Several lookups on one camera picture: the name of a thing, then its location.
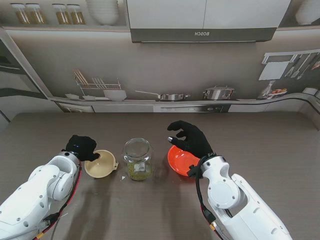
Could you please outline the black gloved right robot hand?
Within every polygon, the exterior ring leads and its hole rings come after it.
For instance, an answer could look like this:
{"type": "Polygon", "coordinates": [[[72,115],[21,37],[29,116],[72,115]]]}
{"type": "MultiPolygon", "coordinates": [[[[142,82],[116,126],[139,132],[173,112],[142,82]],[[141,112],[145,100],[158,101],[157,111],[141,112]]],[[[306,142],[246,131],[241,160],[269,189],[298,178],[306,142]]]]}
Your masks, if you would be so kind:
{"type": "Polygon", "coordinates": [[[179,120],[172,122],[168,131],[178,131],[176,137],[170,136],[168,141],[177,148],[191,153],[193,156],[201,159],[204,156],[210,157],[216,154],[212,150],[204,133],[195,125],[179,120]]]}

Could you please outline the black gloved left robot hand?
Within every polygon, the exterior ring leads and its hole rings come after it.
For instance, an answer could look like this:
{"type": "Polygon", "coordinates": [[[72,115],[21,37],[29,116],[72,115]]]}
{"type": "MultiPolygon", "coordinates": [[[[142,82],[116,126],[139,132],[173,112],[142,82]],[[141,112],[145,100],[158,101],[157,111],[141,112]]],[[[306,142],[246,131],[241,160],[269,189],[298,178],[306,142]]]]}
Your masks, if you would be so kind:
{"type": "Polygon", "coordinates": [[[88,136],[73,135],[65,150],[74,154],[81,162],[93,162],[100,157],[99,153],[94,153],[96,146],[96,141],[88,136]]]}

